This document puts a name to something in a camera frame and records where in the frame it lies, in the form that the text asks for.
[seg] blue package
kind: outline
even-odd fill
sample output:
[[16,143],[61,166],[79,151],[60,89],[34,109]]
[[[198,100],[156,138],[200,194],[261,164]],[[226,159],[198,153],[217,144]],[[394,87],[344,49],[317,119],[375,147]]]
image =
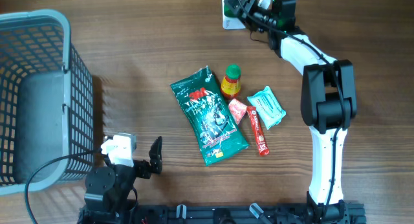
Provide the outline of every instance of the blue package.
[[273,125],[279,124],[286,115],[286,111],[282,109],[269,86],[266,86],[264,90],[257,92],[254,96],[247,97],[247,99],[256,107],[267,130]]

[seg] gray bin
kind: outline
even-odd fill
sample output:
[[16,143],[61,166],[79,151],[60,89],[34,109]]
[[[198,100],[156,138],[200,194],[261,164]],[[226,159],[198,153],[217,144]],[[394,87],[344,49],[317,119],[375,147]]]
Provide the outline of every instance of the gray bin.
[[[23,192],[43,163],[93,149],[92,76],[55,10],[0,15],[0,195]],[[83,178],[93,155],[65,159],[29,191]]]

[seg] red packet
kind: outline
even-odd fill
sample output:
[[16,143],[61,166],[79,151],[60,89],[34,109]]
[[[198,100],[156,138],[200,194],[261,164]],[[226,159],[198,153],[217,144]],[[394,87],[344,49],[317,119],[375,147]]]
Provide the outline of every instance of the red packet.
[[261,130],[260,122],[257,117],[257,111],[255,107],[247,107],[247,113],[250,117],[250,123],[253,128],[254,138],[256,139],[257,150],[259,151],[260,156],[265,156],[270,153],[270,150],[267,148],[265,136]]
[[229,108],[230,112],[232,113],[232,116],[234,117],[235,123],[238,125],[240,123],[240,120],[246,114],[247,106],[234,98],[228,104],[228,108]]

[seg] wooden table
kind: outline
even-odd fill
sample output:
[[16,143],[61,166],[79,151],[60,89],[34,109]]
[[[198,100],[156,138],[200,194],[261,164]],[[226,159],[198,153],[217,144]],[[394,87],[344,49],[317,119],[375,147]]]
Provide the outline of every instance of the wooden table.
[[[164,171],[137,179],[142,204],[248,205],[305,202],[312,141],[301,119],[301,76],[247,30],[221,26],[221,0],[0,0],[0,12],[53,8],[71,22],[72,42],[94,75],[96,141],[138,135],[135,158],[164,138]],[[414,221],[414,5],[412,0],[298,0],[297,24],[312,42],[354,64],[358,115],[343,153],[346,200],[370,223]],[[271,86],[287,112],[265,131],[271,154],[251,147],[205,167],[169,85],[209,65],[221,79],[242,68],[240,99]],[[30,195],[40,223],[74,223],[83,182]],[[0,197],[0,223],[29,223],[22,194]]]

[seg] bottle with green cap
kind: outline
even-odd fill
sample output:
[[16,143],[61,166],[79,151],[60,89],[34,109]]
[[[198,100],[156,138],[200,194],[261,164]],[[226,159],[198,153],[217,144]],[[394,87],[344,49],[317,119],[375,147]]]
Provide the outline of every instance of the bottle with green cap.
[[231,64],[227,67],[226,74],[221,82],[221,93],[226,98],[235,98],[240,93],[240,67]]

